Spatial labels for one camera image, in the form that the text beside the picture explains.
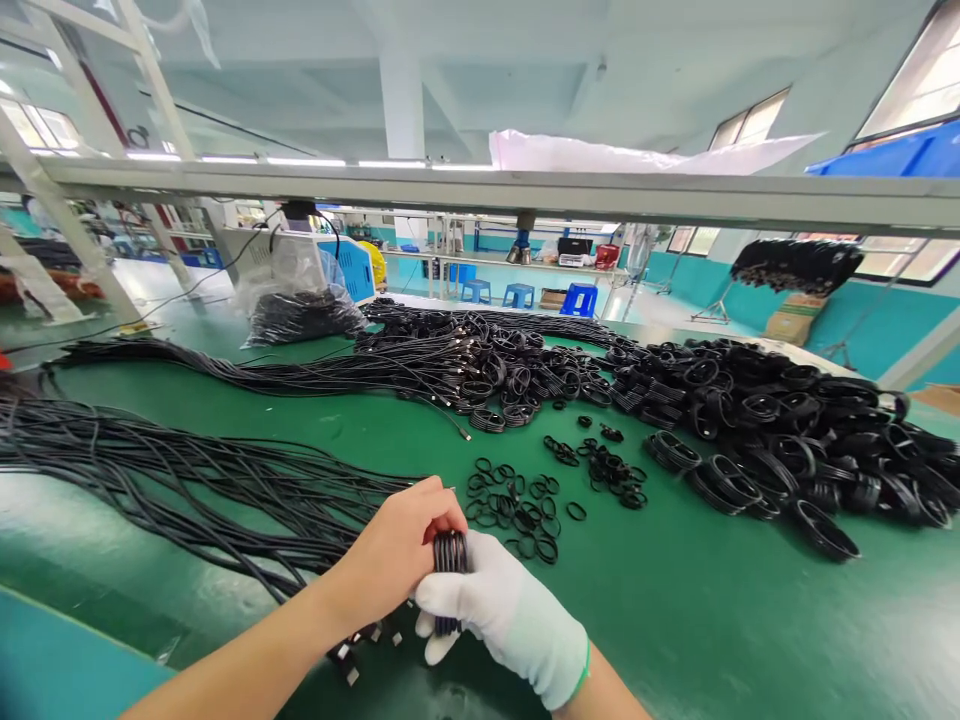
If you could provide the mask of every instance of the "forearm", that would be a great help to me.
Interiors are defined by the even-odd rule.
[[[570,702],[553,713],[555,720],[650,720],[640,701],[616,670],[590,644],[590,670]]]
[[[350,632],[320,579],[154,690],[121,720],[272,720],[324,653]]]

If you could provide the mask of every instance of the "bare hand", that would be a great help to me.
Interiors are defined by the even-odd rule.
[[[451,489],[434,475],[392,495],[347,554],[317,582],[349,635],[395,610],[433,571],[438,532],[467,532]]]

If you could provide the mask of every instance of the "cardboard box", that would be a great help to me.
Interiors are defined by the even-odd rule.
[[[794,293],[767,321],[763,337],[803,347],[810,337],[813,321],[826,304],[826,298]]]
[[[917,402],[960,417],[960,385],[937,385],[929,383],[923,390],[910,393]]]
[[[563,301],[566,299],[566,290],[543,288],[540,291],[540,308],[543,310],[559,310],[563,307]]]

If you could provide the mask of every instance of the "window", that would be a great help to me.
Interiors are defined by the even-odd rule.
[[[0,99],[0,108],[31,149],[50,149],[61,154],[76,155],[70,151],[80,145],[80,135],[70,118],[63,113],[5,99]]]
[[[865,150],[960,118],[960,0],[947,0],[930,17],[910,54],[846,152]],[[931,287],[960,257],[960,241],[855,238],[868,254],[856,277]]]
[[[787,99],[787,90],[778,92],[773,97],[758,102],[752,108],[744,110],[734,118],[720,123],[717,132],[710,143],[711,150],[729,147],[730,145],[748,145],[763,142],[767,139],[773,121]]]
[[[773,121],[777,119],[777,113],[783,106],[783,101],[787,99],[787,92],[787,90],[778,92],[773,97],[744,110],[736,117],[720,123],[717,132],[713,135],[710,149],[719,150],[731,145],[749,145],[766,140],[770,128],[773,127]],[[685,252],[687,255],[706,257],[710,254],[710,248],[713,247],[719,234],[720,228],[677,228],[667,246],[667,252]]]
[[[854,242],[865,250],[882,251],[866,253],[854,277],[889,282],[900,273],[897,283],[905,285],[934,285],[960,257],[960,240],[930,240],[924,244],[924,238],[829,233],[800,233],[797,239]]]
[[[960,108],[960,0],[948,0],[927,23],[858,138],[910,125],[933,127]]]
[[[705,257],[719,232],[720,228],[678,227],[667,245],[667,252]]]

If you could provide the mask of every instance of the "blue stool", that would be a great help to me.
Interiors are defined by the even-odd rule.
[[[467,298],[464,297],[464,295],[466,295],[467,293],[468,288],[470,289],[470,292],[473,293],[473,295],[470,297],[469,300],[467,300]],[[480,291],[483,288],[487,289],[486,300],[480,297]],[[486,280],[467,280],[467,282],[463,284],[463,290],[460,292],[460,302],[478,302],[478,303],[481,303],[482,305],[489,305],[491,299],[492,298],[490,296],[490,283],[487,282]]]
[[[510,293],[513,293],[513,299],[507,302]],[[528,295],[530,296],[530,302],[526,302]],[[524,285],[523,283],[511,283],[507,285],[507,291],[503,294],[503,307],[518,307],[524,310],[532,310],[533,285]]]
[[[593,310],[597,306],[597,288],[594,285],[570,283],[567,297],[560,308],[561,315],[579,315],[593,317]]]

